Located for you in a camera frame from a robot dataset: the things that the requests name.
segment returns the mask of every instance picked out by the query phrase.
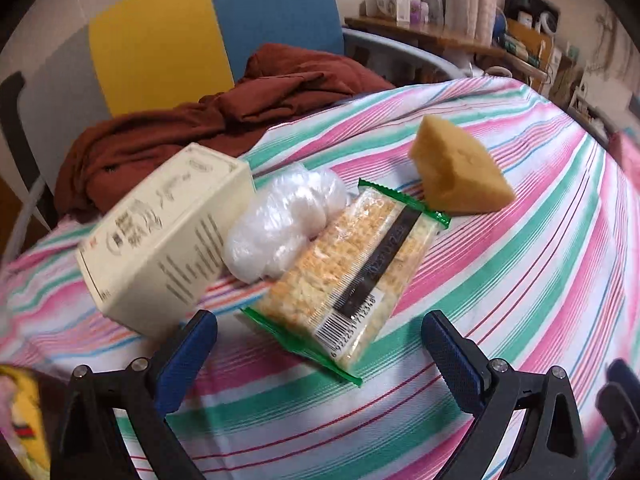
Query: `barcode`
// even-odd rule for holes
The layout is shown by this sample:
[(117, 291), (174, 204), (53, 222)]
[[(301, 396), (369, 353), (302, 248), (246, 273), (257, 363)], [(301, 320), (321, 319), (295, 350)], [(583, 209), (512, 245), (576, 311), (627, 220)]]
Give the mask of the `barcode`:
[(331, 357), (338, 357), (356, 330), (356, 324), (340, 312), (331, 309), (316, 331), (316, 338)]
[(367, 326), (370, 315), (383, 296), (384, 293), (374, 287), (353, 318), (348, 318), (333, 308), (329, 310), (314, 335), (332, 358), (340, 358), (349, 349), (351, 341)]

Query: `blue gripper pad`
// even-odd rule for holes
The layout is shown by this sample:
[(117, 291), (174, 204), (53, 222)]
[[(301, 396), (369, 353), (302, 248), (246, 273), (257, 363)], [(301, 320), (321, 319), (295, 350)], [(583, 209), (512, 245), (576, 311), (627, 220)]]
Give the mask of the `blue gripper pad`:
[(439, 310), (425, 314), (422, 320), (422, 342), (460, 410), (478, 416), (484, 410), (482, 378), (466, 358), (463, 349), (454, 342), (455, 336), (459, 339), (462, 336), (457, 331), (455, 334), (450, 333), (455, 328), (449, 323), (450, 330), (447, 330), (438, 320), (438, 314), (444, 317)]
[(640, 416), (640, 381), (631, 368), (622, 360), (615, 359), (607, 368), (607, 381), (618, 383), (636, 414)]
[(200, 310), (177, 336), (156, 352), (152, 364), (159, 364), (160, 368), (154, 377), (154, 405), (162, 418), (180, 407), (217, 337), (216, 316)]

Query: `chair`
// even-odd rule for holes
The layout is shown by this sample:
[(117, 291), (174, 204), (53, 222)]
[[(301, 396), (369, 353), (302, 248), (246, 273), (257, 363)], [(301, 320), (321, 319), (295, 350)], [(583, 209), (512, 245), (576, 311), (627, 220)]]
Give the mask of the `chair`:
[(263, 43), (344, 54), (345, 42), (464, 77), (433, 54), (342, 28), (335, 0), (123, 0), (66, 40), (24, 86), (19, 75), (0, 84), (0, 124), (28, 187), (43, 177), (38, 208), (53, 227), (58, 170), (87, 127), (226, 91)]

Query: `metal screw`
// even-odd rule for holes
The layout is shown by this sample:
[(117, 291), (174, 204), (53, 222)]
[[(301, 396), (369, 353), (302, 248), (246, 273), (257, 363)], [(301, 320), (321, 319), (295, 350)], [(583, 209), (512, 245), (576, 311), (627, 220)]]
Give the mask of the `metal screw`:
[(144, 357), (139, 357), (131, 363), (131, 369), (134, 372), (141, 372), (142, 370), (146, 370), (146, 367), (148, 366), (149, 361), (147, 361)]
[(88, 371), (89, 367), (87, 365), (79, 365), (74, 368), (74, 377), (84, 377)]
[(558, 379), (564, 379), (566, 377), (566, 372), (561, 366), (552, 366), (551, 373)]
[(491, 368), (496, 372), (503, 374), (509, 369), (509, 364), (504, 359), (491, 359)]

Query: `yellow chair panel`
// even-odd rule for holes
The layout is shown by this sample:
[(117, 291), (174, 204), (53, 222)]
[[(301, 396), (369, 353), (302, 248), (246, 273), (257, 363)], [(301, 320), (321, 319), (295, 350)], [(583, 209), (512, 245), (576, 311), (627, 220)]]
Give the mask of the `yellow chair panel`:
[(123, 0), (90, 23), (89, 44), (113, 115), (234, 85), (211, 0)]

